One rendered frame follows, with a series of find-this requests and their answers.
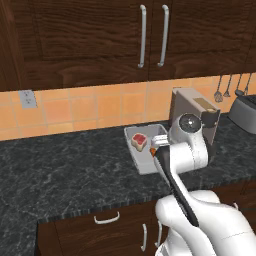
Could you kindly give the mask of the dark wood cupboard door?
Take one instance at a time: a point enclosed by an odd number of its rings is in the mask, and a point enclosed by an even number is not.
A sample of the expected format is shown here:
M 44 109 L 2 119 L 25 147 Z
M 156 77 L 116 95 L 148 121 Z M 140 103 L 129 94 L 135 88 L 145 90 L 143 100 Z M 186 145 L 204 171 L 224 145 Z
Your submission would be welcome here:
M 146 81 L 141 4 L 148 38 L 153 0 L 0 0 L 0 91 Z
M 218 195 L 222 203 L 231 206 L 237 204 L 256 233 L 256 180 L 215 187 L 212 191 Z
M 38 231 L 36 256 L 146 256 L 139 224 L 58 235 Z
M 164 4 L 169 29 L 165 63 L 158 67 Z M 255 28 L 256 0 L 154 0 L 149 79 L 243 73 Z

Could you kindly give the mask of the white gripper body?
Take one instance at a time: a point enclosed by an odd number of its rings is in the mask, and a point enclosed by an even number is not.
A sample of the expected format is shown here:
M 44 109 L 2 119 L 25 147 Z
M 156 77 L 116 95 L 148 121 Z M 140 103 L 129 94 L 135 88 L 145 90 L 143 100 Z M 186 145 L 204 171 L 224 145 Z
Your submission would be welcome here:
M 169 144 L 167 135 L 156 135 L 151 139 L 151 147 L 158 149 Z

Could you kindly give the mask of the dark wood drawer front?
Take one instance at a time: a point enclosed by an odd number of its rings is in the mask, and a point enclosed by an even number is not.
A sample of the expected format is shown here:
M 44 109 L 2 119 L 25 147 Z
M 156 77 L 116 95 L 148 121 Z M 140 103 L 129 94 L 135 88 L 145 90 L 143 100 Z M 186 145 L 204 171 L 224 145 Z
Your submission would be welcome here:
M 104 209 L 83 216 L 65 218 L 38 225 L 40 232 L 56 231 L 58 235 L 97 230 L 103 227 L 121 227 L 129 223 L 149 223 L 155 202 L 142 202 L 121 208 Z

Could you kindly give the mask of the hanging metal whisk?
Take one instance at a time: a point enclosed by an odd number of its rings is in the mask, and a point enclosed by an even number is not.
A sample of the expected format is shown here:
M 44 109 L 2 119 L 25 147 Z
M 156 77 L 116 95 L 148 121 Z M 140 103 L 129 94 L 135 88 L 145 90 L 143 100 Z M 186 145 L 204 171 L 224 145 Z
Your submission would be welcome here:
M 222 79 L 219 79 L 218 86 L 217 86 L 217 90 L 216 90 L 216 92 L 214 93 L 214 100 L 215 100 L 217 103 L 220 103 L 220 102 L 223 101 L 223 96 L 222 96 L 222 93 L 220 92 L 221 81 L 222 81 Z

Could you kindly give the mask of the dark wood lower cupboard door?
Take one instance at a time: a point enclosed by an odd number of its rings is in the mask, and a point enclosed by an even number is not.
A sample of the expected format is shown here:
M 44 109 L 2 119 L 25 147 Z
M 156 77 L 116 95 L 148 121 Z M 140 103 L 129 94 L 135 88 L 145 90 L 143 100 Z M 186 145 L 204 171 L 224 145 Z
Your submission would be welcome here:
M 215 187 L 212 191 L 218 195 L 222 203 L 231 206 L 237 204 L 256 233 L 256 180 Z
M 58 235 L 38 231 L 36 256 L 146 256 L 139 224 Z

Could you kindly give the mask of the grey wall socket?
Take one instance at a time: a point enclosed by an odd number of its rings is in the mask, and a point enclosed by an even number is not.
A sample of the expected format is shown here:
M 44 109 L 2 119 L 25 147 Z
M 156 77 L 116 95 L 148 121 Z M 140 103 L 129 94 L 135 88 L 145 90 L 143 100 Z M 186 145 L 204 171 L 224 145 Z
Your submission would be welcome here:
M 18 94 L 24 109 L 37 107 L 36 97 L 32 90 L 20 90 Z

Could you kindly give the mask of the hanging metal spatula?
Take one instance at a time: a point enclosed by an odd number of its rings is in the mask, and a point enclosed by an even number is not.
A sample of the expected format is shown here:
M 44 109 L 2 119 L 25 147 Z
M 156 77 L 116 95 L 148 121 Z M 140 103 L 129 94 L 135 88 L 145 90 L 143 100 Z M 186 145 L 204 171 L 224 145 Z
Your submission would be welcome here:
M 229 81 L 228 81 L 228 85 L 227 85 L 226 91 L 225 91 L 224 94 L 223 94 L 223 97 L 230 97 L 229 88 L 230 88 L 230 85 L 231 85 L 232 76 L 233 76 L 233 75 L 230 74 L 230 78 L 229 78 Z

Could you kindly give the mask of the hanging metal ladle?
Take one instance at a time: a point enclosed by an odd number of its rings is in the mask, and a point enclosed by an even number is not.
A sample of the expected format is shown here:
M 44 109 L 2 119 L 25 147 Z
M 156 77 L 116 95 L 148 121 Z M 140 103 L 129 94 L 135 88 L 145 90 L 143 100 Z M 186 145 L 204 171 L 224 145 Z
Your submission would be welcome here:
M 239 89 L 241 78 L 242 78 L 242 73 L 239 76 L 239 80 L 238 80 L 237 87 L 236 87 L 236 90 L 235 90 L 235 95 L 236 96 L 244 96 L 244 92 Z

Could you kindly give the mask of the red raw steak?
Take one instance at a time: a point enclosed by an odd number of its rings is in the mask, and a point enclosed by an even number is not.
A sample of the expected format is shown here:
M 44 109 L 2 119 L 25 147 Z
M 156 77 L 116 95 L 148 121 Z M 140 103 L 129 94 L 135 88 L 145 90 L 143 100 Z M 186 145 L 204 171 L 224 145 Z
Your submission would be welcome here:
M 136 133 L 132 137 L 131 143 L 136 149 L 142 150 L 147 143 L 147 137 L 144 134 Z

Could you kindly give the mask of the silver toaster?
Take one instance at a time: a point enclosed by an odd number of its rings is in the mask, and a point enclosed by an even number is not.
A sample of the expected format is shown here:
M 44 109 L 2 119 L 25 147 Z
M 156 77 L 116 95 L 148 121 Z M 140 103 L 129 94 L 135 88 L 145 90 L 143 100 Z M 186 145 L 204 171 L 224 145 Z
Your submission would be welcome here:
M 256 134 L 256 94 L 238 96 L 231 106 L 228 117 L 243 130 Z

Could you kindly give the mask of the dark wood upper cupboard door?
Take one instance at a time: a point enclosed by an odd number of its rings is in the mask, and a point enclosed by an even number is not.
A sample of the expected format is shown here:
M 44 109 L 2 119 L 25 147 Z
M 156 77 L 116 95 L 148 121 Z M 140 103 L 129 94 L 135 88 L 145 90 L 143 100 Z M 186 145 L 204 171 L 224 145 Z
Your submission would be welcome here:
M 0 0 L 0 91 L 146 81 L 141 4 L 148 38 L 153 0 Z
M 158 67 L 164 4 L 169 29 L 165 63 Z M 256 0 L 154 0 L 149 79 L 243 73 L 255 28 Z

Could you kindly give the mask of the grey rectangular tray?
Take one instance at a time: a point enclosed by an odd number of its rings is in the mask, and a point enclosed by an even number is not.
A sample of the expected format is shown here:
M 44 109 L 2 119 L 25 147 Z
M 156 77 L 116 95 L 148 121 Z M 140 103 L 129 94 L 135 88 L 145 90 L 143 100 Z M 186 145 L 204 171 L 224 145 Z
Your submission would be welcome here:
M 141 152 L 132 145 L 132 137 L 136 133 L 141 133 L 147 137 L 147 144 Z M 157 173 L 153 157 L 150 153 L 151 140 L 157 135 L 167 135 L 168 132 L 161 124 L 151 124 L 146 126 L 130 126 L 124 129 L 127 145 L 140 175 Z

